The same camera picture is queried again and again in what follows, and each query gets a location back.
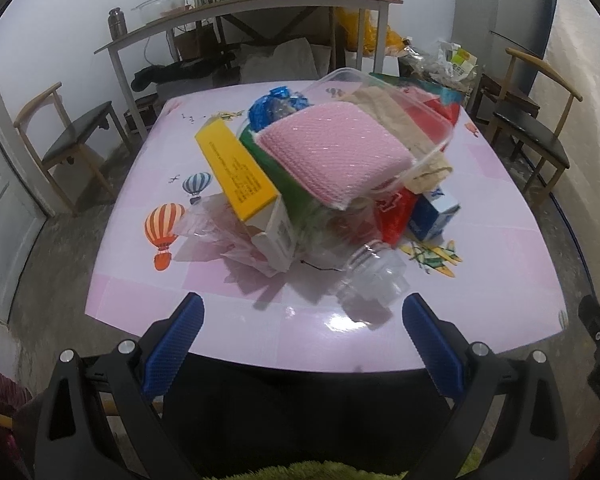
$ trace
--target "pink sponge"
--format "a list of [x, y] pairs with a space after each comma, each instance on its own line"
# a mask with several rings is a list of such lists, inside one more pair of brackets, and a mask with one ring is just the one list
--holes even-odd
[[320, 202], [342, 210], [415, 164], [398, 139], [347, 102], [305, 108], [254, 140]]

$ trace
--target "screw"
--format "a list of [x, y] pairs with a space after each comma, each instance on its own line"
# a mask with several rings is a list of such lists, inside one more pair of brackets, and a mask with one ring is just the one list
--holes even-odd
[[74, 358], [74, 351], [73, 350], [65, 350], [60, 354], [60, 360], [63, 363], [68, 363], [71, 359]]
[[478, 357], [484, 357], [485, 355], [487, 355], [489, 353], [489, 347], [487, 345], [485, 345], [484, 343], [474, 343], [471, 346], [471, 350]]
[[131, 354], [136, 348], [136, 343], [131, 341], [131, 339], [126, 339], [122, 343], [118, 345], [118, 352], [121, 354]]
[[536, 363], [542, 364], [546, 362], [546, 355], [544, 355], [544, 352], [542, 352], [541, 350], [535, 350], [532, 356]]

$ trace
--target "striped hot air balloon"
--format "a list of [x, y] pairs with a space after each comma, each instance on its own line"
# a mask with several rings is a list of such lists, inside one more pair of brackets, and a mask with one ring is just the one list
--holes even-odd
[[169, 246], [178, 238], [171, 231], [184, 211], [184, 206], [180, 204], [164, 204], [151, 211], [144, 221], [144, 234], [158, 248], [158, 254], [154, 257], [156, 270], [164, 270], [171, 263]]
[[211, 184], [213, 177], [210, 173], [205, 171], [191, 175], [187, 180], [182, 183], [182, 189], [191, 195], [189, 200], [191, 205], [194, 205], [200, 200], [200, 193], [202, 193], [206, 186]]

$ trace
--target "yellow plastic bag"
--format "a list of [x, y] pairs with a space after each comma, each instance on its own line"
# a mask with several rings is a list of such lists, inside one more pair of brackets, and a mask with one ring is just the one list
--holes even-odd
[[[336, 17], [340, 25], [347, 32], [347, 50], [355, 52], [358, 49], [358, 12], [356, 10], [336, 8]], [[371, 11], [365, 11], [365, 44], [363, 54], [370, 56], [376, 51], [376, 40], [378, 38], [378, 27], [371, 23]], [[397, 56], [399, 52], [404, 50], [404, 43], [397, 32], [394, 32], [391, 27], [386, 30], [386, 56]]]

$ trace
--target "pink tablecloth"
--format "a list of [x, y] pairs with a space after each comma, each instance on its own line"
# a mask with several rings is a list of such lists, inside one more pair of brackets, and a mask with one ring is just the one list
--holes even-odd
[[[302, 89], [306, 83], [289, 86]], [[191, 351], [205, 356], [290, 370], [372, 372], [419, 368], [405, 332], [401, 302], [388, 309], [357, 303], [345, 312], [327, 291], [331, 272], [300, 263], [271, 279], [211, 251], [179, 261], [186, 242], [170, 247], [173, 261], [154, 267], [156, 247], [144, 233], [155, 208], [189, 207], [183, 181], [209, 171], [194, 140], [213, 114], [248, 110], [276, 84], [199, 92], [171, 100], [131, 169], [105, 232], [91, 278], [86, 313], [136, 335], [168, 317], [186, 292], [205, 301], [205, 323]], [[238, 132], [244, 117], [227, 121]], [[500, 352], [560, 332], [564, 299], [547, 248], [525, 200], [464, 112], [446, 150], [455, 171], [446, 188], [462, 209], [445, 231], [462, 262], [455, 277], [426, 271], [407, 254], [407, 279], [441, 319], [469, 341]], [[204, 195], [220, 191], [213, 181]]]

